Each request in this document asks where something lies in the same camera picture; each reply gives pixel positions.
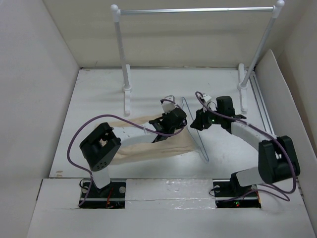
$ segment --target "white pole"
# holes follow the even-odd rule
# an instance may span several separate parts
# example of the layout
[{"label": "white pole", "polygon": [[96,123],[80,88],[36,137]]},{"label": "white pole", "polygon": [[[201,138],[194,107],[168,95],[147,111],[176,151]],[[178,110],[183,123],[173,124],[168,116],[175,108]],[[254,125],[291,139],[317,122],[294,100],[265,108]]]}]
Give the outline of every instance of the white pole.
[{"label": "white pole", "polygon": [[275,20],[277,19],[279,13],[281,12],[284,4],[285,4],[285,2],[283,0],[278,0],[276,2],[276,5],[274,6],[274,10],[272,12],[271,19],[268,22],[268,25],[266,27],[266,30],[265,30],[265,32],[264,32],[264,34],[262,36],[262,39],[261,39],[260,43],[259,43],[257,51],[256,51],[256,53],[255,53],[255,55],[254,55],[254,57],[252,59],[252,62],[250,64],[250,66],[249,66],[248,72],[247,72],[246,76],[244,77],[243,81],[241,83],[239,83],[239,85],[238,85],[239,89],[247,88],[247,83],[248,83],[249,77],[250,77],[250,75],[251,75],[251,73],[252,73],[252,71],[254,69],[254,66],[256,65],[256,63],[257,63],[257,61],[259,59],[260,53],[261,53],[261,51],[262,51],[262,49],[263,49],[263,47],[265,45],[265,42],[266,42],[266,40],[267,40],[267,38],[269,36],[269,33],[270,33],[270,31],[271,31],[271,29],[273,27],[273,24],[274,24]]},{"label": "white pole", "polygon": [[131,90],[132,86],[130,85],[129,78],[128,78],[128,70],[127,70],[127,64],[125,61],[125,55],[123,50],[123,43],[122,43],[122,35],[120,30],[120,23],[119,23],[119,17],[120,17],[120,10],[117,5],[111,5],[111,11],[114,21],[114,27],[115,27],[115,33],[117,36],[117,43],[119,48],[119,55],[120,55],[120,62],[123,72],[123,80],[124,80],[124,87],[123,90]]}]

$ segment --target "white bracket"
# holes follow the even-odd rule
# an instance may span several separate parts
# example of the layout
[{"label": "white bracket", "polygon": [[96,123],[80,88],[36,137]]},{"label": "white bracket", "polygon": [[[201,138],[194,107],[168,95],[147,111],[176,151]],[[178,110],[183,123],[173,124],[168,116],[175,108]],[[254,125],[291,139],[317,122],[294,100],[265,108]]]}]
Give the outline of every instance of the white bracket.
[{"label": "white bracket", "polygon": [[127,88],[126,85],[123,86],[124,91],[124,113],[126,115],[131,114],[131,91],[132,91],[132,85],[131,85],[131,71],[130,71],[130,65],[127,64],[127,73],[128,73],[128,82],[129,87]]},{"label": "white bracket", "polygon": [[248,86],[246,85],[245,87],[241,87],[241,83],[244,79],[246,72],[244,71],[244,65],[242,63],[239,64],[238,66],[238,75],[239,75],[239,83],[238,83],[238,90],[240,92],[240,106],[241,106],[241,111],[242,113],[246,113],[248,111],[248,102],[247,102],[247,88]]}]

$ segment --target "white wall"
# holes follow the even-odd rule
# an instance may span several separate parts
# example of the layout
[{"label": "white wall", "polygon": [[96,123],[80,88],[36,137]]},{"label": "white wall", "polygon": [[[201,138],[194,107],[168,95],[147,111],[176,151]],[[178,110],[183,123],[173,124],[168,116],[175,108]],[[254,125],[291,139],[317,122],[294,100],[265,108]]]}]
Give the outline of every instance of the white wall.
[{"label": "white wall", "polygon": [[278,64],[317,154],[317,2],[312,1],[284,45]]},{"label": "white wall", "polygon": [[[119,66],[110,6],[121,9],[273,6],[276,0],[44,0],[80,66]],[[285,0],[266,49],[280,45],[310,0]],[[132,66],[234,66],[250,63],[270,13],[203,13],[122,17]]]},{"label": "white wall", "polygon": [[41,0],[0,0],[0,237],[25,238],[78,65]]}]

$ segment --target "beige back wall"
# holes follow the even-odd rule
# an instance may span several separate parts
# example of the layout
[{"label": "beige back wall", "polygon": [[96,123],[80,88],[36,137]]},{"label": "beige back wall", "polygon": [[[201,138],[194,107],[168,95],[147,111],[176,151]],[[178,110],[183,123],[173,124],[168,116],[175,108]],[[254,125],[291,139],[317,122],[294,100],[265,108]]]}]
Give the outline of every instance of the beige back wall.
[{"label": "beige back wall", "polygon": [[[266,48],[279,46],[309,0],[285,0]],[[120,9],[272,6],[276,0],[44,0],[82,67],[119,66],[110,6]],[[132,66],[237,66],[250,63],[270,18],[264,13],[123,16],[121,30]]]}]

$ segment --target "beige cloth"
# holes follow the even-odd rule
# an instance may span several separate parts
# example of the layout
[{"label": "beige cloth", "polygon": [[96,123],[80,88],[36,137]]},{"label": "beige cloth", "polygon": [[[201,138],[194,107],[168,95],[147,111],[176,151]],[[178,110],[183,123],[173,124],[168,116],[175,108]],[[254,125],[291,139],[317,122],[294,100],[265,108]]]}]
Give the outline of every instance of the beige cloth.
[{"label": "beige cloth", "polygon": [[[145,116],[132,119],[131,121],[136,124],[144,124],[149,120],[153,120],[158,117],[161,117],[161,115]],[[109,125],[113,127],[132,126],[123,121],[109,122]],[[192,151],[194,151],[194,141],[188,130],[185,129],[178,135],[172,136],[164,141],[156,143],[139,143],[120,147],[111,164],[118,165],[123,163],[166,158]]]}]

